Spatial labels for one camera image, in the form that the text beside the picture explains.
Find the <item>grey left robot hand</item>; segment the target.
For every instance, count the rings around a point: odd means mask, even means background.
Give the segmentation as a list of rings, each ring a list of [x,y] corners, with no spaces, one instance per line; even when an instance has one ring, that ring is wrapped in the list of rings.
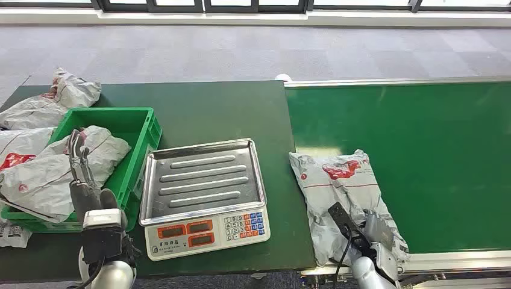
[[[109,189],[102,190],[97,186],[89,166],[90,149],[84,144],[83,132],[77,129],[73,130],[67,140],[72,174],[69,189],[81,229],[108,225],[125,229],[127,217],[118,208],[113,192]]]

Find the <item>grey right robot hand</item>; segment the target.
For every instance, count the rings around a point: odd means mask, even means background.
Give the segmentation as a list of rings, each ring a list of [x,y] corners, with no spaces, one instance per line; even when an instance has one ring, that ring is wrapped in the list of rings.
[[[397,229],[391,227],[392,219],[368,210],[365,217],[363,235],[369,243],[369,258],[382,277],[395,283],[410,258],[409,249]]]

